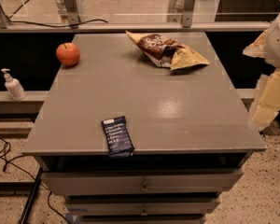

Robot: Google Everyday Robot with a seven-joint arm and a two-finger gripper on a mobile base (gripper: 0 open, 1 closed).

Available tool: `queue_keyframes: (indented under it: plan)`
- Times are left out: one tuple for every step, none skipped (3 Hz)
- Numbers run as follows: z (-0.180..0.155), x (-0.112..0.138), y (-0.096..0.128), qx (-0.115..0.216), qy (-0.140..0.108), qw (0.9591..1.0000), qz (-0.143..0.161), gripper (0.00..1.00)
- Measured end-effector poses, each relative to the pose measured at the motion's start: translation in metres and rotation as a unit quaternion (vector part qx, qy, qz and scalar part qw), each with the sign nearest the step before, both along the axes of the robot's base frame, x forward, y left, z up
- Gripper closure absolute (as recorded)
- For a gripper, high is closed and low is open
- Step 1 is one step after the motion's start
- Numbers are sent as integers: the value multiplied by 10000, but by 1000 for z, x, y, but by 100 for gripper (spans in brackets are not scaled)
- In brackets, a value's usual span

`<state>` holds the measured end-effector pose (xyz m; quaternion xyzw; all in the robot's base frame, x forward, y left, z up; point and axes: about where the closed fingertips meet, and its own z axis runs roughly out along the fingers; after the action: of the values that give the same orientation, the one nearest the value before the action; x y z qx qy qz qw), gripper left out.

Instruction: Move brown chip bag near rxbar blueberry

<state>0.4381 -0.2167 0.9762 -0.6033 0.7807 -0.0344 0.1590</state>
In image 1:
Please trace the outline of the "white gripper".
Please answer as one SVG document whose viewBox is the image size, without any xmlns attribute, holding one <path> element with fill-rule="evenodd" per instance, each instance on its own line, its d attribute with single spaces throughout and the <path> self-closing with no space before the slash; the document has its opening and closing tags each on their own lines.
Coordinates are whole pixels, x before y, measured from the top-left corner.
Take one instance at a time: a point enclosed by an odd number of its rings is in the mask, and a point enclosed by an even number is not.
<svg viewBox="0 0 280 224">
<path fill-rule="evenodd" d="M 264 58 L 276 67 L 269 76 L 261 75 L 255 88 L 254 101 L 249 108 L 248 127 L 262 131 L 277 117 L 280 111 L 280 14 L 256 40 L 245 47 L 243 54 L 252 58 Z"/>
</svg>

